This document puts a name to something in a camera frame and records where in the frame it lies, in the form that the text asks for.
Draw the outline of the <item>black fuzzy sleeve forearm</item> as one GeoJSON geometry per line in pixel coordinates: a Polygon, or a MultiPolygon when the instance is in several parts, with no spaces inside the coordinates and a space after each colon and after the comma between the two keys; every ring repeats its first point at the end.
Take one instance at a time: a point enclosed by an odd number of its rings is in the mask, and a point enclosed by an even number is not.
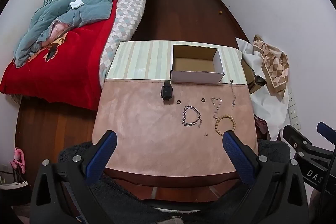
{"type": "Polygon", "coordinates": [[[236,182],[211,202],[140,200],[103,173],[90,189],[114,223],[227,223],[238,210],[248,187],[236,182]]]}

